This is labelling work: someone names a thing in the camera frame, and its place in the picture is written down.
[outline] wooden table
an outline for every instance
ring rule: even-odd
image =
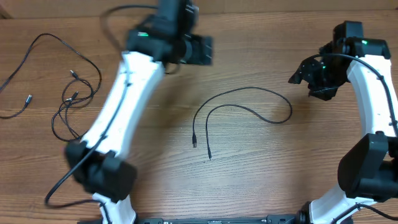
[[[124,37],[141,18],[115,17],[113,31]],[[131,193],[141,217],[263,217],[295,213],[306,201],[321,197],[337,182],[340,159],[360,140],[359,113],[351,85],[331,101],[307,97],[307,87],[288,84],[300,62],[332,38],[344,20],[362,21],[366,37],[386,39],[392,73],[398,74],[398,12],[291,12],[201,16],[197,32],[215,38],[212,67],[183,66],[168,76],[147,105],[131,146],[129,162],[139,171]],[[89,107],[73,112],[79,133],[100,111],[118,66],[116,51],[103,37],[98,18],[0,21],[0,80],[19,65],[28,46],[43,32],[61,37],[86,55],[104,73],[104,82]],[[92,84],[95,70],[51,37],[34,47],[21,71],[0,94],[0,114],[31,105],[20,116],[0,121],[0,223],[75,223],[98,218],[95,205],[47,209],[43,199],[67,172],[64,142],[54,137],[50,120],[74,70]],[[223,103],[248,106],[266,118],[284,119],[285,102],[269,93],[243,90],[222,96],[203,108],[197,119],[198,147],[192,148],[192,118],[209,97],[244,86],[269,88],[293,104],[292,119],[267,124],[247,111],[223,108],[210,117],[213,160],[206,152],[206,114]],[[74,86],[74,91],[84,91]],[[66,127],[57,131],[70,138]],[[54,203],[89,198],[67,180]],[[376,205],[398,215],[397,200]],[[369,211],[355,215],[358,223],[389,223]]]

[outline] green led light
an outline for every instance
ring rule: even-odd
[[[147,34],[147,33],[145,33],[145,32],[139,32],[139,33],[138,33],[138,36],[139,36],[139,37],[148,37],[149,34]]]

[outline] black cable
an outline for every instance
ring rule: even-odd
[[[16,116],[20,115],[27,108],[27,106],[29,105],[31,100],[32,100],[32,95],[29,95],[25,101],[24,107],[19,112],[15,113],[13,115],[10,115],[10,116],[0,116],[0,119],[11,119],[11,118],[15,118]]]
[[[197,110],[197,112],[195,113],[195,115],[194,115],[194,117],[193,117],[193,121],[192,121],[192,144],[193,144],[193,147],[196,147],[196,146],[197,146],[197,136],[196,136],[196,134],[195,134],[195,120],[196,120],[196,118],[197,118],[197,115],[198,115],[199,111],[200,111],[210,100],[212,100],[212,99],[214,99],[214,98],[216,98],[216,97],[219,97],[219,96],[222,96],[222,95],[225,95],[225,94],[228,94],[228,93],[232,93],[232,92],[234,92],[234,91],[247,90],[247,89],[263,90],[263,91],[267,91],[267,92],[273,93],[273,94],[275,94],[275,95],[277,95],[277,96],[283,98],[283,99],[289,104],[289,107],[290,107],[290,114],[289,114],[288,117],[287,117],[286,119],[284,119],[283,121],[270,121],[270,120],[264,118],[263,116],[261,116],[260,114],[258,114],[257,112],[255,112],[254,110],[252,110],[252,109],[250,109],[250,108],[247,108],[247,107],[245,107],[245,106],[241,106],[241,105],[225,104],[225,105],[221,105],[221,106],[217,106],[216,108],[213,108],[213,109],[208,113],[207,119],[206,119],[206,140],[207,140],[207,150],[208,150],[209,159],[211,159],[211,151],[210,151],[209,139],[208,139],[208,118],[209,118],[210,114],[211,114],[214,110],[216,110],[216,109],[218,109],[218,108],[220,108],[220,107],[224,107],[224,106],[235,106],[235,107],[238,107],[238,108],[242,108],[242,109],[248,110],[248,111],[250,111],[251,113],[253,113],[253,114],[255,114],[256,116],[258,116],[258,117],[259,117],[260,119],[262,119],[263,121],[268,122],[268,123],[271,123],[271,124],[282,124],[282,123],[288,121],[288,120],[290,119],[290,117],[292,116],[292,114],[293,114],[293,107],[292,107],[292,104],[290,103],[290,101],[289,101],[286,97],[284,97],[284,96],[282,96],[281,94],[279,94],[279,93],[277,93],[277,92],[274,92],[274,91],[272,91],[272,90],[268,90],[268,89],[266,89],[266,88],[260,88],[260,87],[249,86],[249,87],[242,87],[242,88],[237,88],[237,89],[234,89],[234,90],[226,91],[226,92],[224,92],[224,93],[217,94],[217,95],[211,97],[210,99],[206,100],[206,101],[199,107],[199,109]]]
[[[386,92],[386,97],[387,97],[387,102],[388,102],[388,108],[390,111],[390,116],[391,116],[391,125],[392,128],[394,129],[394,132],[396,134],[396,136],[398,137],[398,121],[396,120],[396,114],[394,113],[394,107],[392,105],[392,98],[391,98],[391,94],[389,91],[389,88],[387,86],[387,83],[384,79],[384,76],[382,76],[375,68],[373,68],[370,64],[366,63],[365,61],[357,58],[357,57],[353,57],[350,55],[345,55],[345,54],[337,54],[337,53],[327,53],[327,54],[317,54],[317,55],[313,55],[309,58],[306,58],[305,60],[311,60],[311,59],[315,59],[317,57],[342,57],[342,58],[347,58],[347,59],[351,59],[351,60],[355,60],[361,64],[363,64],[365,67],[367,67],[370,71],[372,71],[377,77],[378,79],[380,79],[380,82],[382,83],[383,87],[384,87],[384,91]]]
[[[120,45],[119,41],[114,37],[114,35],[110,31],[109,26],[108,26],[108,17],[116,11],[120,11],[123,9],[132,9],[132,8],[157,9],[157,6],[151,6],[151,5],[145,5],[145,4],[130,4],[130,5],[123,5],[123,6],[116,6],[114,8],[108,9],[107,11],[102,13],[102,15],[100,15],[100,17],[99,17],[99,21],[101,23],[101,28],[102,28],[104,35],[111,42],[113,47],[116,50],[118,50],[118,52],[124,51],[124,47],[122,47]]]
[[[361,203],[357,203],[356,205],[352,206],[351,208],[347,209],[347,211],[345,211],[344,213],[342,213],[341,215],[337,216],[336,218],[333,219],[333,221],[331,222],[331,224],[336,224],[339,220],[341,220],[343,217],[349,215],[352,211],[358,209],[360,210],[361,208],[367,208],[371,211],[373,211],[374,213],[377,213],[378,215],[387,218],[389,220],[393,220],[393,221],[398,221],[398,217],[392,217],[390,215],[385,214],[384,212],[370,206],[370,205],[365,205],[365,204],[361,204]]]
[[[33,48],[34,44],[36,43],[36,41],[37,41],[39,38],[41,38],[42,36],[44,36],[44,35],[49,35],[49,36],[51,36],[51,37],[56,38],[56,39],[59,40],[61,43],[63,43],[65,46],[67,46],[71,51],[73,51],[74,53],[76,53],[77,55],[79,55],[82,59],[86,60],[86,61],[87,61],[88,63],[90,63],[93,67],[95,67],[96,71],[98,72],[98,76],[99,76],[98,85],[97,85],[96,89],[94,90],[94,89],[91,87],[90,83],[89,83],[87,80],[78,78],[77,74],[76,74],[75,72],[71,71],[71,72],[72,72],[72,76],[75,77],[75,79],[74,79],[73,81],[71,81],[71,82],[65,87],[65,89],[64,89],[64,91],[63,91],[63,93],[62,93],[62,104],[65,104],[65,105],[66,105],[65,92],[68,90],[69,86],[70,86],[72,83],[75,83],[75,82],[77,82],[77,81],[80,81],[80,82],[84,83],[85,85],[87,85],[87,86],[90,88],[91,93],[90,93],[90,95],[88,95],[88,96],[86,96],[86,97],[74,99],[73,102],[69,102],[68,106],[64,106],[64,107],[61,107],[61,106],[60,106],[60,109],[55,113],[55,115],[54,115],[53,118],[52,118],[52,131],[53,131],[55,137],[59,138],[59,139],[62,140],[62,141],[67,141],[67,142],[69,142],[69,141],[74,140],[74,139],[79,139],[79,137],[77,138],[77,136],[79,136],[79,135],[76,133],[75,130],[73,130],[73,129],[68,125],[67,119],[64,120],[64,119],[62,119],[62,117],[60,116],[60,117],[61,117],[61,120],[63,121],[63,123],[64,123],[65,125],[67,125],[67,128],[68,128],[69,131],[72,133],[72,136],[74,137],[74,139],[64,139],[64,138],[61,138],[61,137],[55,132],[55,129],[54,129],[54,119],[55,119],[55,117],[56,117],[58,114],[60,114],[60,113],[61,113],[63,110],[65,110],[66,108],[83,108],[83,107],[87,106],[87,105],[91,102],[91,100],[93,99],[94,95],[97,93],[97,91],[99,90],[99,88],[100,88],[100,86],[101,86],[102,74],[101,74],[100,69],[99,69],[91,60],[89,60],[89,59],[86,58],[84,55],[82,55],[81,53],[79,53],[78,51],[76,51],[72,46],[70,46],[69,44],[67,44],[67,43],[66,43],[65,41],[63,41],[61,38],[57,37],[56,35],[49,34],[49,33],[43,33],[43,34],[38,35],[38,36],[34,39],[34,41],[31,43],[31,45],[29,46],[29,48],[27,49],[27,52],[26,52],[24,58],[22,59],[22,62],[21,62],[21,63],[19,64],[19,66],[15,69],[15,71],[7,78],[7,80],[0,86],[0,93],[3,91],[3,89],[5,89],[5,87],[9,84],[9,82],[14,78],[14,76],[17,74],[17,72],[21,69],[21,67],[22,67],[23,64],[25,63],[26,59],[28,58],[28,56],[29,56],[29,54],[30,54],[30,51],[32,50],[32,48]],[[20,115],[20,114],[27,108],[27,106],[29,105],[31,99],[32,99],[32,96],[29,95],[29,96],[28,96],[28,99],[26,99],[26,101],[25,101],[24,107],[20,110],[20,112],[14,114],[14,115],[11,115],[11,116],[0,116],[0,119],[11,119],[11,118],[15,118],[16,116]],[[73,105],[75,105],[75,104],[77,104],[77,103],[81,103],[81,102],[86,101],[86,100],[89,100],[89,101],[88,101],[86,104],[84,104],[83,106],[73,106]]]

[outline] cable connector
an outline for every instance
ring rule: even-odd
[[[79,92],[78,91],[76,91],[73,95],[72,95],[72,97],[71,98],[68,98],[67,99],[67,101],[68,102],[71,102],[71,101],[73,101],[74,99],[76,99],[76,97],[77,97],[77,95],[79,94]]]
[[[211,151],[209,145],[207,145],[207,154],[209,155],[209,160],[211,160]]]
[[[26,106],[32,101],[32,95],[27,96],[25,104]]]
[[[76,79],[78,79],[79,78],[79,76],[76,74],[76,72],[74,72],[73,70],[70,70],[70,74],[74,77],[74,78],[76,78]]]
[[[197,147],[197,136],[195,133],[192,134],[192,145],[193,147]]]
[[[357,202],[357,203],[355,203],[355,205],[356,205],[356,209],[358,209],[358,211],[361,211],[361,206],[360,206],[360,204]]]

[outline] black wire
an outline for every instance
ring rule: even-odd
[[[27,108],[27,105],[29,105],[28,103],[25,103],[25,106],[17,113],[11,115],[11,116],[0,116],[0,119],[11,119],[11,118],[15,118],[16,116],[20,115],[22,112],[24,112],[24,110]]]
[[[311,60],[311,59],[315,59],[317,57],[342,57],[342,58],[348,58],[351,60],[355,60],[361,64],[363,64],[365,67],[367,67],[370,71],[372,71],[377,77],[378,79],[380,79],[380,82],[382,83],[383,87],[384,87],[384,91],[386,92],[386,97],[387,97],[387,102],[388,102],[388,108],[390,111],[390,116],[391,116],[391,124],[392,124],[392,128],[394,129],[394,132],[396,134],[396,136],[398,137],[398,122],[396,120],[396,114],[394,113],[394,107],[392,105],[392,98],[391,98],[391,93],[389,91],[389,88],[387,86],[387,83],[384,79],[384,76],[382,76],[375,68],[373,68],[370,64],[366,63],[365,61],[357,58],[357,57],[353,57],[350,55],[345,55],[345,54],[337,54],[337,53],[327,53],[327,54],[317,54],[317,55],[313,55],[309,58],[306,58],[305,60]]]
[[[171,72],[166,72],[165,74],[166,74],[166,75],[174,75],[174,74],[176,74],[177,72],[179,72],[180,69],[181,69],[181,64],[178,63],[178,64],[175,65],[175,68],[174,68]]]
[[[209,159],[211,159],[211,151],[210,151],[210,146],[209,146],[207,124],[208,124],[208,118],[209,118],[210,114],[211,114],[214,110],[216,110],[216,109],[218,109],[218,108],[220,108],[220,107],[224,107],[224,106],[235,106],[235,107],[239,107],[239,108],[248,110],[248,111],[252,112],[253,114],[255,114],[256,116],[258,116],[258,117],[259,117],[260,119],[262,119],[263,121],[268,122],[268,123],[271,123],[271,124],[282,124],[282,123],[288,121],[288,120],[290,119],[290,117],[292,116],[292,114],[293,114],[293,107],[292,107],[292,104],[290,103],[290,101],[289,101],[286,97],[284,97],[284,96],[282,96],[281,94],[279,94],[279,93],[277,93],[277,92],[274,92],[274,91],[272,91],[272,90],[268,90],[268,89],[266,89],[266,88],[260,88],[260,87],[249,86],[249,87],[242,87],[242,88],[237,88],[237,89],[234,89],[234,90],[226,91],[226,92],[224,92],[224,93],[217,94],[217,95],[211,97],[210,99],[206,100],[206,101],[199,107],[199,109],[197,110],[197,112],[195,113],[195,115],[194,115],[194,117],[193,117],[193,121],[192,121],[192,144],[193,144],[193,147],[196,147],[196,145],[197,145],[197,137],[196,137],[196,134],[195,134],[195,120],[196,120],[196,118],[197,118],[197,115],[198,115],[199,111],[200,111],[210,100],[212,100],[212,99],[214,99],[214,98],[216,98],[216,97],[219,97],[219,96],[222,96],[222,95],[225,95],[225,94],[228,94],[228,93],[232,93],[232,92],[234,92],[234,91],[247,90],[247,89],[263,90],[263,91],[267,91],[267,92],[273,93],[273,94],[275,94],[275,95],[277,95],[277,96],[283,98],[283,99],[289,104],[289,107],[290,107],[290,114],[289,114],[288,117],[287,117],[286,119],[284,119],[283,121],[270,121],[270,120],[268,120],[268,119],[265,119],[265,118],[262,117],[260,114],[258,114],[257,112],[253,111],[252,109],[247,108],[247,107],[245,107],[245,106],[241,106],[241,105],[226,104],[226,105],[221,105],[221,106],[217,106],[216,108],[213,108],[213,109],[208,113],[207,119],[206,119],[206,140],[207,140],[207,150],[208,150]]]
[[[100,200],[86,199],[86,200],[80,200],[80,201],[77,201],[77,202],[68,203],[68,204],[65,204],[65,205],[58,206],[58,207],[54,206],[54,207],[51,207],[51,208],[65,208],[65,207],[71,207],[71,206],[75,206],[75,205],[81,205],[81,204],[84,204],[84,203],[98,203],[100,207],[104,208],[106,221],[109,224],[112,223],[111,222],[111,218],[109,217],[108,209],[106,209],[105,204],[102,201],[100,201]]]
[[[71,84],[75,83],[75,82],[82,82],[83,84],[85,84],[91,91],[90,95],[83,97],[83,98],[75,98],[72,99],[70,101],[68,101],[68,99],[65,99],[65,93],[68,90],[68,88],[70,87]],[[68,122],[68,110],[69,108],[83,108],[86,107],[88,104],[91,103],[92,99],[94,98],[95,95],[95,91],[93,89],[93,87],[91,86],[91,84],[82,78],[75,78],[74,80],[72,80],[70,83],[68,83],[65,87],[65,89],[63,90],[62,93],[62,104],[60,105],[58,111],[53,115],[52,119],[51,119],[51,129],[52,132],[54,133],[55,137],[57,137],[59,140],[61,141],[65,141],[65,142],[70,142],[76,139],[81,139],[81,136],[75,131],[73,130],[73,128],[70,127],[69,122]],[[81,106],[73,106],[75,104],[81,103],[88,100],[87,103],[85,103],[84,105]],[[61,112],[65,110],[65,118],[62,117]],[[74,137],[73,139],[65,139],[60,137],[57,132],[55,131],[54,128],[54,122],[55,122],[55,118],[57,117],[57,115],[60,117],[60,119],[62,120],[62,122],[65,124],[65,126],[68,128],[68,130],[70,131],[70,133],[72,134],[72,136]]]
[[[68,106],[64,106],[64,107],[61,107],[61,106],[60,106],[60,109],[55,113],[55,115],[54,115],[53,118],[52,118],[52,131],[53,131],[55,137],[57,137],[58,139],[60,139],[60,140],[62,140],[62,141],[67,141],[67,142],[69,142],[69,141],[74,140],[74,139],[79,139],[79,137],[77,138],[77,136],[79,136],[79,135],[77,134],[77,132],[76,132],[75,130],[73,130],[73,129],[68,125],[67,119],[64,120],[64,119],[62,119],[62,117],[61,117],[63,123],[64,123],[65,125],[67,125],[67,128],[68,128],[68,130],[71,132],[71,134],[72,134],[72,136],[74,137],[74,139],[64,139],[64,138],[61,138],[61,137],[55,132],[55,129],[54,129],[54,119],[55,119],[55,117],[56,117],[58,114],[60,114],[64,109],[69,108],[69,107],[72,107],[73,105],[75,105],[75,104],[77,104],[77,103],[81,103],[81,102],[83,102],[83,101],[86,101],[86,100],[89,100],[89,99],[90,99],[90,100],[89,100],[86,104],[84,104],[83,106],[79,106],[79,107],[75,106],[74,108],[83,108],[83,107],[87,106],[87,105],[91,102],[91,100],[93,99],[94,95],[97,93],[97,91],[99,90],[99,88],[100,88],[100,86],[101,86],[102,74],[101,74],[100,69],[99,69],[91,60],[89,60],[89,59],[86,58],[84,55],[82,55],[81,53],[79,53],[78,51],[76,51],[72,46],[70,46],[69,44],[67,44],[67,43],[66,43],[65,41],[63,41],[61,38],[57,37],[56,35],[49,34],[49,33],[43,33],[43,34],[38,35],[38,36],[33,40],[33,42],[31,43],[31,45],[29,46],[29,48],[27,49],[27,52],[26,52],[24,58],[22,59],[22,62],[21,62],[21,63],[19,64],[19,66],[15,69],[15,71],[7,78],[7,80],[0,86],[0,93],[3,91],[3,89],[5,89],[5,87],[9,84],[9,82],[14,78],[14,76],[17,74],[17,72],[21,69],[21,67],[22,67],[23,64],[25,63],[26,59],[28,58],[28,56],[29,56],[29,54],[30,54],[30,52],[31,52],[31,50],[32,50],[32,48],[33,48],[33,46],[34,46],[34,44],[36,43],[36,41],[37,41],[39,38],[41,38],[42,36],[45,36],[45,35],[49,35],[49,36],[51,36],[51,37],[56,38],[56,39],[59,40],[61,43],[63,43],[65,46],[67,46],[71,51],[73,51],[74,53],[76,53],[77,55],[79,55],[82,59],[86,60],[88,63],[90,63],[92,66],[94,66],[95,69],[97,70],[98,76],[99,76],[98,85],[97,85],[97,87],[96,87],[95,90],[93,90],[93,88],[91,87],[90,83],[89,83],[87,80],[80,79],[80,78],[75,78],[75,80],[71,81],[71,82],[65,87],[65,89],[64,89],[64,91],[63,91],[63,93],[62,93],[62,104],[65,104],[65,102],[66,102],[66,99],[65,99],[65,92],[68,90],[69,86],[70,86],[72,83],[77,82],[77,81],[81,81],[82,83],[84,83],[85,85],[87,85],[87,86],[90,88],[90,90],[91,90],[91,94],[90,94],[90,95],[88,95],[88,96],[86,96],[86,97],[83,97],[83,98],[77,98],[77,99],[75,99],[73,102],[70,102]],[[20,110],[20,112],[14,114],[14,115],[11,115],[11,116],[0,116],[0,119],[11,119],[11,118],[15,118],[16,116],[20,115],[20,114],[27,108],[27,106],[29,105],[29,103],[30,103],[30,100],[29,100],[29,101],[26,101],[24,107]]]
[[[99,21],[101,24],[101,29],[103,31],[103,34],[111,42],[113,47],[116,50],[118,50],[118,52],[124,51],[124,47],[122,47],[120,45],[119,41],[115,38],[115,36],[110,31],[109,25],[108,25],[108,17],[116,11],[120,11],[123,9],[131,9],[131,8],[157,9],[157,6],[151,6],[151,5],[145,5],[145,4],[130,4],[130,5],[123,5],[123,6],[116,6],[114,8],[108,9],[107,11],[102,13],[102,15],[99,17]]]
[[[365,204],[361,204],[361,203],[357,203],[356,205],[352,206],[351,208],[347,209],[344,213],[342,213],[341,215],[337,216],[336,218],[333,219],[333,221],[331,222],[331,224],[336,224],[339,220],[341,220],[343,217],[349,215],[352,211],[358,209],[360,210],[361,208],[367,208],[375,213],[377,213],[378,215],[387,218],[389,220],[393,220],[393,221],[398,221],[398,217],[393,217],[390,215],[385,214],[384,212],[370,206],[370,205],[365,205]]]

